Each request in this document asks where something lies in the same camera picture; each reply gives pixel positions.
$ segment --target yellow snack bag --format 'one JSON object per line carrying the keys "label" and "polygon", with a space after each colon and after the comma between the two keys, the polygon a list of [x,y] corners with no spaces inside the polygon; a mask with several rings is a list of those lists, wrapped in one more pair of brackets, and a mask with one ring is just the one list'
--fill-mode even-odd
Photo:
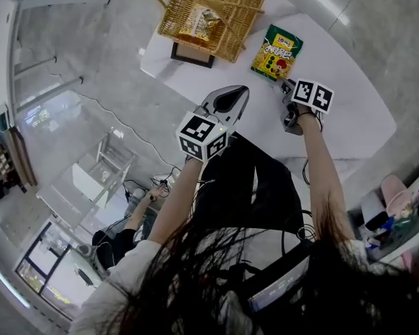
{"label": "yellow snack bag", "polygon": [[251,65],[254,70],[276,81],[287,78],[303,42],[295,35],[270,25],[264,42]]}
{"label": "yellow snack bag", "polygon": [[213,28],[219,23],[219,16],[211,9],[195,4],[179,34],[208,42]]}

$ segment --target white sleeve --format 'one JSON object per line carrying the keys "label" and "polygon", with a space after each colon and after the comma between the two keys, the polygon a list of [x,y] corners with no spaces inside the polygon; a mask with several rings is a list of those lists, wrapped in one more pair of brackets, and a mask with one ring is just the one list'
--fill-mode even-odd
{"label": "white sleeve", "polygon": [[102,330],[125,307],[126,293],[138,291],[142,278],[160,247],[160,244],[146,240],[127,252],[110,276],[82,304],[70,333],[94,335]]}
{"label": "white sleeve", "polygon": [[384,274],[389,270],[383,263],[369,263],[365,243],[363,241],[350,239],[349,241],[345,241],[344,245],[347,247],[348,252],[355,256],[359,266],[361,266],[363,270],[370,271],[375,274]]}

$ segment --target person sitting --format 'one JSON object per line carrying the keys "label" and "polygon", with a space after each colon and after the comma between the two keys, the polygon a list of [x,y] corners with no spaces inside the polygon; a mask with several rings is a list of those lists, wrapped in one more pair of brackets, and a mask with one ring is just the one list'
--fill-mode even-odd
{"label": "person sitting", "polygon": [[[186,162],[149,237],[82,304],[70,334],[419,334],[412,276],[368,263],[316,116],[302,109],[297,122],[315,238],[304,261],[288,262],[284,241],[277,278],[244,261],[262,233],[251,228],[281,227],[284,236],[300,229],[303,210],[285,166],[239,135],[203,173],[199,160]],[[258,276],[264,286],[251,283]]]}
{"label": "person sitting", "polygon": [[127,252],[136,247],[139,241],[135,241],[135,236],[141,227],[141,240],[148,238],[156,220],[156,212],[148,209],[148,206],[155,202],[165,189],[166,185],[160,184],[146,193],[141,200],[132,196],[124,212],[124,219],[128,220],[124,229],[113,239],[108,235],[109,229],[95,232],[91,245],[97,246],[96,255],[106,270],[117,265]]}

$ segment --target black cable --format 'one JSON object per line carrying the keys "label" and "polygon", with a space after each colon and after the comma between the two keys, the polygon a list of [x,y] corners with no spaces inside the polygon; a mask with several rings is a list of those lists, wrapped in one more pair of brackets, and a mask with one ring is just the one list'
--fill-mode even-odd
{"label": "black cable", "polygon": [[309,159],[306,159],[306,162],[304,163],[304,166],[302,168],[302,178],[304,179],[304,182],[306,183],[306,185],[310,186],[310,182],[306,176],[306,167],[308,163],[309,163]]}
{"label": "black cable", "polygon": [[172,168],[172,170],[170,171],[169,175],[167,177],[165,177],[165,180],[167,180],[169,178],[169,176],[172,175],[172,171],[174,171],[175,168],[176,168],[175,166]]}
{"label": "black cable", "polygon": [[313,116],[315,116],[315,113],[314,112],[304,112],[304,113],[301,113],[300,115],[298,115],[298,118],[297,118],[297,120],[296,120],[296,122],[298,122],[298,119],[302,116],[302,115],[305,115],[305,114],[311,114],[311,115],[313,115]]}
{"label": "black cable", "polygon": [[148,191],[148,190],[149,190],[147,187],[144,187],[143,185],[140,185],[140,184],[139,184],[138,182],[136,182],[135,180],[124,180],[124,182],[133,182],[134,184],[139,185],[139,187],[141,187],[141,189],[143,189],[143,190],[145,190],[145,191]]}
{"label": "black cable", "polygon": [[194,202],[197,200],[197,197],[198,197],[199,193],[202,192],[202,190],[204,189],[204,187],[206,185],[208,185],[208,184],[210,184],[210,183],[212,183],[214,181],[215,181],[214,179],[213,180],[208,180],[208,181],[201,181],[201,180],[200,181],[197,181],[197,182],[201,182],[202,184],[200,185],[200,187],[198,188],[198,190],[194,194],[193,202],[191,203],[191,215],[192,216],[194,215],[194,211],[195,211],[195,208],[193,207],[194,206]]}
{"label": "black cable", "polygon": [[[303,236],[300,236],[300,231],[304,231],[304,232],[308,232],[309,233],[309,237],[306,237],[306,234],[304,233]],[[296,232],[296,237],[302,241],[303,239],[308,239],[308,240],[312,240],[315,239],[315,228],[313,227],[313,225],[310,225],[308,223],[303,223],[302,227]]]}
{"label": "black cable", "polygon": [[110,226],[107,227],[107,230],[104,231],[104,236],[103,238],[101,238],[101,240],[96,244],[96,247],[99,246],[101,244],[101,242],[103,241],[103,239],[105,239],[105,236],[107,236],[107,234],[109,233],[109,231],[116,225],[119,225],[122,221],[125,221],[126,219],[130,218],[132,215],[129,214],[128,216],[124,217],[121,220],[115,221],[114,223],[112,223]]}
{"label": "black cable", "polygon": [[320,115],[321,115],[320,112],[315,113],[315,117],[317,118],[317,120],[318,120],[318,122],[320,124],[320,133],[322,133],[323,132],[323,123],[321,123]]}
{"label": "black cable", "polygon": [[[162,182],[162,180],[157,180],[157,179],[154,179],[153,177],[151,177],[150,179],[151,179],[152,185],[155,185],[155,186],[158,186],[158,185],[159,185],[159,184],[161,184],[161,182]],[[170,189],[169,189],[169,185],[168,185],[168,184],[166,184],[166,192],[167,192],[166,196],[162,196],[162,195],[160,195],[160,197],[161,197],[161,198],[166,198],[166,197],[168,197],[168,196],[169,196]]]}
{"label": "black cable", "polygon": [[286,219],[286,221],[284,222],[284,226],[283,226],[283,228],[282,228],[282,233],[281,233],[281,254],[282,254],[282,256],[284,257],[284,255],[286,254],[286,250],[284,249],[284,233],[286,233],[286,225],[287,225],[287,222],[292,218],[292,217],[294,217],[294,215],[296,215],[297,213],[301,213],[301,214],[306,214],[306,215],[309,215],[309,216],[311,216],[312,217],[312,213],[310,212],[310,211],[307,211],[307,210],[305,210],[305,209],[299,209],[298,211],[295,211],[295,212],[293,212],[287,219]]}

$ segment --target cable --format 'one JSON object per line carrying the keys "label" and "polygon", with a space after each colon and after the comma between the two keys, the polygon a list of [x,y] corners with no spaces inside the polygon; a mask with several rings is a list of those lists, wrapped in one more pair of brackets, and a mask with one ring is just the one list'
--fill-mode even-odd
{"label": "cable", "polygon": [[169,176],[172,175],[172,171],[174,171],[175,167],[172,168],[172,170],[170,171],[169,175],[167,177],[165,177],[165,180],[169,179]]}
{"label": "cable", "polygon": [[101,247],[104,244],[108,244],[110,246],[110,250],[112,251],[112,261],[113,261],[113,267],[114,267],[116,264],[115,264],[115,257],[113,255],[113,247],[112,247],[112,244],[110,244],[109,242],[103,242],[99,246],[96,247],[96,250],[98,250],[98,248]]}
{"label": "cable", "polygon": [[140,185],[140,184],[139,184],[138,182],[136,182],[135,180],[131,180],[131,179],[129,179],[129,180],[124,180],[124,182],[133,182],[134,184],[139,185],[139,187],[141,187],[141,189],[143,189],[144,191],[148,191],[148,190],[149,190],[147,187],[144,187],[143,185]]}
{"label": "cable", "polygon": [[131,126],[128,126],[127,124],[125,124],[125,123],[123,123],[121,120],[119,120],[119,118],[117,117],[117,115],[114,113],[114,112],[112,112],[111,110],[109,110],[109,109],[105,109],[99,102],[98,102],[98,100],[97,99],[95,99],[95,98],[92,98],[92,97],[88,97],[88,96],[85,96],[84,94],[79,94],[78,92],[76,92],[79,96],[81,96],[81,97],[84,97],[84,98],[86,98],[86,99],[88,99],[88,100],[90,100],[90,101],[93,101],[93,102],[95,102],[104,112],[108,112],[108,113],[110,113],[111,115],[113,115],[113,117],[118,121],[118,123],[120,123],[122,126],[125,126],[126,128],[129,128],[129,129],[131,129],[132,131],[133,131],[133,134],[135,134],[135,136],[139,139],[139,141],[141,141],[141,142],[144,142],[145,144],[148,144],[148,145],[150,145],[151,147],[152,147],[152,149],[155,151],[155,154],[159,157],[159,159],[161,160],[161,161],[163,161],[166,165],[168,165],[168,166],[170,166],[170,167],[172,167],[172,168],[177,168],[178,170],[180,170],[177,166],[175,166],[175,165],[173,165],[173,164],[169,164],[161,155],[160,155],[160,153],[159,153],[159,151],[157,150],[157,148],[155,147],[155,145],[153,145],[151,142],[148,142],[146,139],[144,139],[143,137],[141,137],[136,131],[135,131],[135,129],[134,128],[132,128]]}
{"label": "cable", "polygon": [[[312,217],[312,213],[310,212],[310,211],[307,211],[307,210],[305,210],[305,209],[299,209],[298,211],[294,211],[287,219],[286,219],[286,221],[284,222],[284,226],[283,226],[283,228],[282,228],[282,233],[281,233],[281,254],[282,254],[282,256],[284,257],[284,255],[286,254],[286,250],[284,249],[284,234],[286,233],[286,225],[287,225],[287,222],[292,218],[292,217],[294,217],[294,215],[296,215],[296,214],[298,214],[298,213],[301,213],[301,214],[306,214],[306,215],[309,215],[309,216],[311,216]],[[300,235],[299,235],[299,233],[300,233],[300,231],[301,230],[306,230],[304,227],[305,226],[311,226],[311,225],[309,225],[308,223],[303,223],[303,225],[302,225],[302,227],[300,227],[299,229],[298,229],[298,231],[296,232],[296,237],[299,239],[299,240],[302,240],[302,238],[300,238]],[[304,238],[303,239],[315,239],[315,229],[314,229],[314,231],[312,232],[312,234],[310,235],[310,238],[306,238],[305,236],[304,236]]]}
{"label": "cable", "polygon": [[311,114],[311,115],[313,115],[317,120],[318,120],[318,122],[319,122],[319,124],[320,124],[320,132],[322,133],[323,132],[323,123],[321,122],[321,118],[320,118],[320,112],[317,110],[315,113],[314,112],[304,112],[304,113],[301,113],[299,116],[298,116],[298,119],[302,116],[302,115],[305,115],[305,114]]}
{"label": "cable", "polygon": [[114,222],[114,223],[112,223],[110,226],[108,226],[108,227],[107,227],[107,230],[105,230],[105,231],[104,231],[103,238],[101,238],[101,239],[100,239],[100,241],[96,244],[96,247],[98,247],[98,246],[101,244],[101,242],[103,241],[103,239],[105,239],[105,236],[107,236],[107,234],[110,232],[110,230],[111,230],[114,226],[119,225],[122,221],[125,221],[126,219],[130,218],[131,216],[132,216],[132,215],[131,215],[131,214],[129,214],[129,215],[127,215],[126,217],[122,218],[121,220],[115,221],[115,222]]}
{"label": "cable", "polygon": [[[152,182],[152,188],[154,188],[154,187],[158,187],[159,186],[159,184],[161,184],[161,182],[163,181],[163,180],[157,180],[157,179],[155,179],[155,178],[150,178],[151,179],[151,182]],[[168,197],[169,196],[169,192],[170,192],[170,189],[169,189],[169,186],[168,186],[168,184],[166,183],[166,190],[164,191],[164,192],[167,192],[166,193],[166,196],[163,196],[163,195],[160,195],[160,197],[161,198],[166,198],[166,197]]]}
{"label": "cable", "polygon": [[309,163],[309,159],[306,159],[306,162],[304,163],[304,166],[302,168],[302,178],[304,179],[304,182],[306,183],[306,185],[310,187],[310,182],[307,179],[307,175],[306,175],[306,167],[308,163]]}
{"label": "cable", "polygon": [[193,216],[194,215],[194,211],[195,211],[195,207],[194,207],[194,202],[197,200],[197,197],[198,197],[198,195],[199,195],[199,193],[201,193],[202,192],[202,190],[204,189],[204,187],[206,186],[206,185],[208,185],[208,184],[210,184],[210,183],[212,183],[212,182],[215,182],[216,180],[215,179],[213,179],[213,180],[208,180],[208,181],[201,181],[200,180],[200,182],[202,182],[202,184],[200,185],[200,187],[198,188],[198,190],[196,191],[196,193],[194,194],[194,197],[193,197],[193,202],[191,203],[191,215]]}
{"label": "cable", "polygon": [[[32,48],[29,48],[29,47],[26,47],[28,50],[30,50],[31,51],[31,53],[33,54],[33,57],[34,57],[34,59],[37,61],[37,62],[39,62],[38,60],[37,60],[37,58],[36,58],[36,54],[34,53],[34,50],[32,49]],[[53,76],[53,77],[59,77],[62,81],[64,81],[64,79],[62,78],[62,76],[60,75],[60,74],[54,74],[54,73],[51,73],[50,72],[50,70],[48,69],[48,67],[47,66],[45,66],[46,67],[46,69],[47,69],[47,71],[48,71],[48,73],[49,74],[51,74],[51,76]],[[86,99],[88,99],[88,100],[90,100],[90,101],[94,101],[94,102],[96,102],[96,104],[104,111],[104,112],[109,112],[111,115],[113,115],[113,117],[118,121],[118,123],[120,123],[122,126],[125,126],[126,128],[129,128],[130,130],[132,130],[133,131],[133,134],[135,134],[135,136],[139,139],[139,141],[141,141],[141,142],[144,142],[145,144],[148,144],[148,145],[150,145],[151,147],[152,147],[152,149],[155,151],[155,154],[159,157],[159,159],[161,160],[161,161],[163,161],[163,163],[165,163],[166,165],[168,165],[168,166],[170,166],[170,167],[172,167],[172,168],[177,168],[178,170],[180,170],[177,166],[175,166],[175,165],[173,165],[173,164],[169,164],[161,155],[160,155],[160,153],[159,153],[159,151],[157,150],[157,148],[155,147],[155,145],[153,145],[151,142],[148,142],[146,139],[144,139],[143,137],[141,137],[137,132],[136,132],[136,130],[134,129],[134,128],[132,128],[131,126],[128,126],[127,124],[125,124],[125,123],[123,123],[118,117],[117,117],[117,115],[114,113],[114,112],[112,112],[111,110],[108,110],[108,109],[105,109],[100,103],[99,103],[99,101],[97,100],[97,99],[95,99],[95,98],[92,98],[92,97],[88,97],[88,96],[85,96],[84,94],[79,94],[78,92],[75,92],[77,95],[79,95],[79,96],[81,96],[81,97],[84,97],[84,98],[86,98]]]}

